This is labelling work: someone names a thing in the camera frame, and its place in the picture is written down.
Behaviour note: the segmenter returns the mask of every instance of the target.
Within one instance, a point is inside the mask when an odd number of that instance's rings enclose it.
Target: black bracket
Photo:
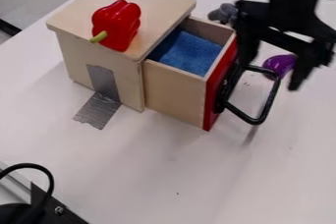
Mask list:
[[[264,107],[260,115],[257,118],[253,118],[247,115],[242,110],[238,109],[236,106],[234,106],[232,103],[228,101],[228,99],[230,98],[232,94],[232,91],[234,90],[237,82],[241,78],[244,71],[262,73],[262,74],[270,76],[274,80],[273,87],[270,90],[267,100],[264,104]],[[214,108],[215,113],[222,113],[226,108],[229,111],[231,111],[233,114],[235,114],[237,117],[244,120],[245,122],[251,125],[260,125],[266,120],[269,114],[269,111],[273,105],[275,96],[278,92],[280,83],[281,83],[281,79],[274,71],[264,69],[261,67],[257,67],[257,66],[253,66],[253,65],[247,65],[246,67],[242,67],[239,63],[239,60],[237,60],[236,63],[231,67],[229,74],[224,78],[222,86],[220,86],[220,88],[218,89],[215,108]]]
[[[21,30],[14,25],[11,25],[7,23],[4,20],[0,19],[0,30],[3,30],[4,32],[8,33],[11,36],[16,35],[17,33],[21,32]]]
[[[44,197],[45,191],[31,183],[31,205],[37,206]],[[52,197],[44,208],[44,218],[36,224],[87,224],[65,204]]]

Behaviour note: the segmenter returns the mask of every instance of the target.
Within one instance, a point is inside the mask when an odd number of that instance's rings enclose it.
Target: blue sponge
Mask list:
[[[204,77],[223,46],[176,28],[148,59]]]

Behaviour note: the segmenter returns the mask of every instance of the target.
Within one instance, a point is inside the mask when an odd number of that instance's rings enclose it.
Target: pepper stem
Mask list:
[[[91,43],[97,43],[97,42],[100,42],[101,40],[103,40],[104,38],[106,38],[107,35],[108,35],[107,31],[102,31],[98,35],[96,35],[95,37],[91,38],[89,41]]]

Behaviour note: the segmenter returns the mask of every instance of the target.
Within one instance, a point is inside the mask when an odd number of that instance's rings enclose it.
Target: wooden box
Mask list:
[[[210,130],[215,93],[235,58],[235,34],[189,17],[195,0],[127,0],[141,8],[141,26],[125,52],[89,42],[91,16],[116,0],[76,0],[47,21],[75,82],[142,111],[144,106]],[[176,27],[223,46],[204,77],[146,59]]]

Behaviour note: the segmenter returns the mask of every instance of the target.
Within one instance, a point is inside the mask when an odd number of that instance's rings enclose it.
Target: purple object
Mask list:
[[[264,61],[262,67],[276,72],[283,79],[294,68],[295,59],[293,54],[276,55]]]

